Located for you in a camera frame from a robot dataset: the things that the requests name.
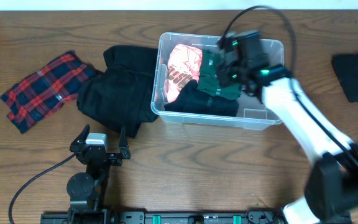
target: white wall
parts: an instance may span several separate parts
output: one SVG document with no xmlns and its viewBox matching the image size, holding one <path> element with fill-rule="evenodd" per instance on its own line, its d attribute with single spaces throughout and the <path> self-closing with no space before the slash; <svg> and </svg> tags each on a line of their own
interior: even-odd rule
<svg viewBox="0 0 358 224">
<path fill-rule="evenodd" d="M 0 10 L 358 9 L 358 0 L 0 0 Z"/>
</svg>

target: plaid shirt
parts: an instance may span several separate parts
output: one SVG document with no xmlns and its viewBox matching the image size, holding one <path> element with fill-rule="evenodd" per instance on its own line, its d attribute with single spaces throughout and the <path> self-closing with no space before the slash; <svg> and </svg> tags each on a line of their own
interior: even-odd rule
<svg viewBox="0 0 358 224">
<path fill-rule="evenodd" d="M 11 109 L 7 117 L 23 134 L 64 102 L 76 99 L 82 83 L 94 76 L 73 51 L 66 52 L 1 95 Z"/>
</svg>

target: green garment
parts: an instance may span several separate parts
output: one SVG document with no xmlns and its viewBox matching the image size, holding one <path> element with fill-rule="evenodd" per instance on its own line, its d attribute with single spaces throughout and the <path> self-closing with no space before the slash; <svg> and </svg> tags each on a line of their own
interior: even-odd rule
<svg viewBox="0 0 358 224">
<path fill-rule="evenodd" d="M 216 75 L 216 66 L 220 63 L 221 56 L 213 54 L 209 50 L 203 50 L 203 61 L 200 68 L 200 79 L 197 90 L 208 93 L 211 96 L 220 96 L 228 100 L 240 97 L 241 84 L 236 83 L 222 88 Z"/>
</svg>

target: clear plastic container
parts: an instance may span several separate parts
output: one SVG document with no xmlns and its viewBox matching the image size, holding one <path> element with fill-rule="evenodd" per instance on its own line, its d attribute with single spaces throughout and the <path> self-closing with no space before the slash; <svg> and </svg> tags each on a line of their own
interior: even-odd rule
<svg viewBox="0 0 358 224">
<path fill-rule="evenodd" d="M 158 47 L 157 66 L 155 68 L 154 89 L 151 101 L 152 111 L 165 122 L 212 124 L 233 126 L 246 129 L 263 130 L 270 125 L 280 124 L 282 121 L 275 113 L 267 109 L 257 98 L 241 93 L 237 99 L 239 109 L 236 117 L 216 116 L 206 114 L 182 113 L 165 111 L 167 101 L 168 72 L 167 63 L 171 51 L 177 44 L 185 44 L 199 49 L 208 49 L 218 53 L 216 42 L 220 37 L 208 35 L 164 33 L 160 37 Z M 268 53 L 270 64 L 284 63 L 284 46 L 278 40 L 262 40 L 262 47 Z"/>
</svg>

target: wooden surface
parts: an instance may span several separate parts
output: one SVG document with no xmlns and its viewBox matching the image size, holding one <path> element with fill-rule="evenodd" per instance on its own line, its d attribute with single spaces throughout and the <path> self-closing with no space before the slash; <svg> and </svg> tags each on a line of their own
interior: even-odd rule
<svg viewBox="0 0 358 224">
<path fill-rule="evenodd" d="M 0 95 L 66 50 L 100 70 L 103 51 L 116 44 L 158 47 L 164 32 L 219 35 L 237 11 L 0 12 Z M 358 103 L 348 103 L 331 68 L 336 53 L 358 52 L 358 11 L 287 11 L 298 37 L 296 75 L 308 96 L 339 129 L 358 140 Z M 260 29 L 290 45 L 280 20 L 251 12 L 235 30 Z M 85 124 L 106 133 L 117 150 L 117 134 L 82 115 L 75 102 L 21 135 L 0 100 L 0 223 L 25 182 L 70 155 L 68 147 Z M 279 207 L 303 195 L 310 165 L 281 124 L 265 131 L 143 124 L 129 140 L 132 159 L 111 172 L 107 202 L 113 207 L 161 210 L 247 210 Z M 85 170 L 73 159 L 28 186 L 18 198 L 17 223 L 39 223 L 45 211 L 66 211 L 68 179 Z M 358 223 L 358 209 L 352 216 Z"/>
</svg>

